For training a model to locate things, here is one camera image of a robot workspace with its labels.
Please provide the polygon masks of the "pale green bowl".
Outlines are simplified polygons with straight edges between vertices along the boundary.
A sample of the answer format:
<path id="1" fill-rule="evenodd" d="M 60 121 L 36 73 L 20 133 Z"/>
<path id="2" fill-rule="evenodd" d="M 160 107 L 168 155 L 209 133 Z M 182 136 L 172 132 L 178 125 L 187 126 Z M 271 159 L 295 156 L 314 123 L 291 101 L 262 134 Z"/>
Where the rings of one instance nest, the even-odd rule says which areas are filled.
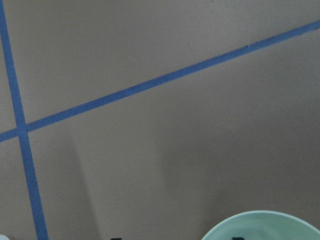
<path id="1" fill-rule="evenodd" d="M 282 212 L 254 210 L 233 215 L 214 226 L 204 240 L 318 240 L 320 230 Z"/>

